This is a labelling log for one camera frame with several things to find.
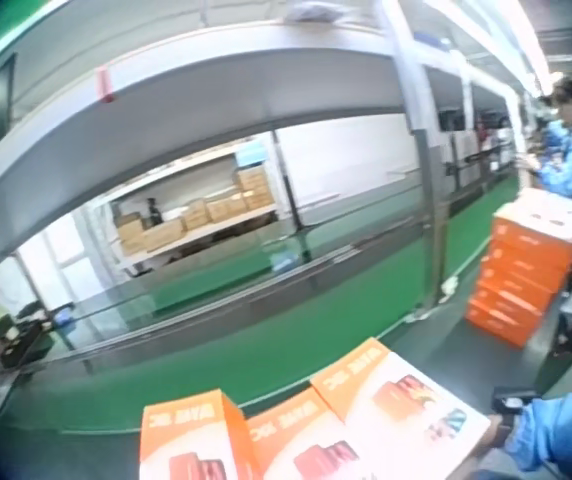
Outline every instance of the product box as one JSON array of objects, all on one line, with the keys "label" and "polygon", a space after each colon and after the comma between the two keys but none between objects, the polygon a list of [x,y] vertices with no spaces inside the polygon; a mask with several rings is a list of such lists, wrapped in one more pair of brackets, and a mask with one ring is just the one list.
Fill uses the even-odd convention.
[{"label": "product box", "polygon": [[534,260],[528,253],[495,239],[491,241],[488,263],[494,268],[508,270],[520,277],[528,278],[552,294],[559,291],[567,275],[566,269]]},{"label": "product box", "polygon": [[230,218],[230,213],[228,211],[228,200],[213,200],[212,202],[206,203],[206,210],[208,211],[208,216],[211,222],[219,223]]},{"label": "product box", "polygon": [[144,231],[146,250],[153,252],[165,247],[169,243],[176,242],[185,235],[184,224],[181,218],[176,218],[161,225]]},{"label": "product box", "polygon": [[572,264],[572,213],[536,209],[525,200],[507,203],[495,213],[492,236],[544,265],[566,270]]},{"label": "product box", "polygon": [[244,195],[241,192],[237,192],[227,199],[228,214],[231,217],[236,217],[248,211],[246,202],[244,201]]},{"label": "product box", "polygon": [[511,270],[494,266],[489,262],[488,257],[482,259],[479,280],[483,280],[493,290],[512,293],[543,312],[546,311],[555,296],[554,292],[526,277],[513,273]]},{"label": "product box", "polygon": [[136,238],[121,240],[119,245],[126,257],[146,250],[146,240],[143,234]]},{"label": "product box", "polygon": [[256,210],[261,207],[266,207],[274,203],[273,196],[270,192],[258,193],[254,190],[243,193],[244,202],[248,206],[248,210]]},{"label": "product box", "polygon": [[468,302],[466,318],[477,327],[517,347],[524,347],[537,330],[537,325],[520,324],[508,315],[487,306],[475,297]]},{"label": "product box", "polygon": [[312,388],[247,422],[264,480],[371,480],[346,426]]},{"label": "product box", "polygon": [[259,480],[242,412],[214,390],[144,409],[141,480]]},{"label": "product box", "polygon": [[268,188],[264,166],[244,168],[237,171],[237,183],[244,191],[257,188]]},{"label": "product box", "polygon": [[204,200],[195,200],[186,206],[182,213],[186,230],[195,230],[210,223],[208,211],[206,210],[206,202]]},{"label": "product box", "polygon": [[375,339],[311,384],[368,452],[377,478],[445,479],[490,425]]},{"label": "product box", "polygon": [[473,298],[520,325],[539,326],[545,313],[512,293],[495,290],[483,279],[477,282],[477,290]]},{"label": "product box", "polygon": [[122,241],[139,237],[144,233],[144,224],[139,214],[119,217],[115,225],[117,226],[117,235]]}]

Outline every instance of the fluorescent light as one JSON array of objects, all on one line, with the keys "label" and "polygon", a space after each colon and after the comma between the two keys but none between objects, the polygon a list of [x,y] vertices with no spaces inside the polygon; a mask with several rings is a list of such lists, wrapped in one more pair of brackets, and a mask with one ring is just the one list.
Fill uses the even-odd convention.
[{"label": "fluorescent light", "polygon": [[499,60],[509,72],[512,72],[525,90],[527,90],[531,95],[535,95],[531,82],[525,78],[526,72],[523,63],[515,61],[516,55],[511,55],[505,49],[500,48],[497,42],[482,27],[466,15],[461,8],[451,1],[445,0],[424,0],[424,4],[440,12],[470,35],[491,55],[497,58],[497,60]]},{"label": "fluorescent light", "polygon": [[533,70],[535,70],[539,84],[542,87],[542,92],[544,95],[550,95],[553,92],[553,81],[548,70],[548,63],[537,40],[535,29],[530,20],[528,20],[519,0],[497,2],[497,6],[502,10],[504,20],[513,29],[519,45],[533,66]]},{"label": "fluorescent light", "polygon": [[564,78],[564,74],[562,72],[553,72],[550,74],[550,81],[555,84],[559,82],[562,78]]}]

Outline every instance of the green conveyor surface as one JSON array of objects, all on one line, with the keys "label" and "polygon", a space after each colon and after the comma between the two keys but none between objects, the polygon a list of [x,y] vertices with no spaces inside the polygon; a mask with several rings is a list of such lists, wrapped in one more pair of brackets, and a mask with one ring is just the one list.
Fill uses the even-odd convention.
[{"label": "green conveyor surface", "polygon": [[[492,213],[516,190],[515,179],[508,179],[450,220],[447,272],[487,238]],[[323,368],[412,309],[423,296],[424,251],[421,241],[411,243],[326,293],[188,350],[106,366],[92,375],[40,381],[36,374],[12,394],[2,423],[125,430],[139,426],[147,404],[218,387],[236,403],[269,394]]]}]

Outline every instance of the storage shelf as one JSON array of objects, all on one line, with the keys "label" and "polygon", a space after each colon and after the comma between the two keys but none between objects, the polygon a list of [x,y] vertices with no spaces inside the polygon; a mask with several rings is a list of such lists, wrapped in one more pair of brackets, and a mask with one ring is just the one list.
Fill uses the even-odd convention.
[{"label": "storage shelf", "polygon": [[186,160],[183,162],[179,162],[177,165],[174,165],[172,167],[168,167],[168,168],[164,168],[163,170],[159,171],[159,172],[155,172],[151,175],[147,175],[146,177],[137,180],[129,185],[126,185],[118,190],[115,190],[114,192],[110,192],[102,197],[99,197],[96,200],[95,203],[95,207],[99,207],[101,205],[104,205],[106,203],[110,203],[112,201],[115,201],[121,197],[124,197],[126,195],[129,195],[133,192],[136,192],[137,190],[141,190],[142,188],[145,188],[153,183],[157,183],[160,180],[165,179],[166,177],[170,177],[171,175],[175,175],[177,173],[186,171],[186,170],[190,170],[191,168],[195,168],[198,167],[200,165],[203,165],[205,163],[209,163],[212,162],[214,160],[218,160],[222,157],[226,157],[228,155],[234,155],[235,153],[237,153],[237,150],[239,150],[241,147],[249,144],[251,142],[242,142],[242,143],[237,143],[235,145],[231,145],[229,147],[224,147],[224,148],[220,148],[217,150],[213,150],[212,152],[208,152],[205,153],[204,155],[200,155],[197,158],[191,159],[191,160]]},{"label": "storage shelf", "polygon": [[240,223],[243,223],[247,220],[252,220],[253,218],[261,217],[262,215],[272,213],[276,210],[277,206],[275,204],[272,204],[272,205],[267,205],[265,207],[257,208],[255,210],[251,210],[241,215],[237,215],[236,217],[229,218],[228,220],[224,220],[223,222],[210,223],[195,230],[191,230],[176,242],[164,245],[163,247],[158,248],[157,250],[154,250],[152,252],[140,252],[135,255],[130,255],[128,257],[125,256],[124,260],[119,263],[119,267],[130,268],[136,263],[144,262],[150,258],[156,257],[157,255],[161,255],[162,253],[166,253],[170,250],[174,250],[175,248],[179,248],[182,245],[194,242],[195,240],[207,237],[221,230],[225,230],[226,228],[230,228]]}]

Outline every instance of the hair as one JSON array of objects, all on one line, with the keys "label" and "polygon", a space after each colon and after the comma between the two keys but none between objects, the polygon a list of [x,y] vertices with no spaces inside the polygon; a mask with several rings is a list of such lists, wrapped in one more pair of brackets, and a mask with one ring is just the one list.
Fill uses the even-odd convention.
[{"label": "hair", "polygon": [[557,104],[572,101],[572,80],[570,78],[564,78],[555,84],[552,99]]}]

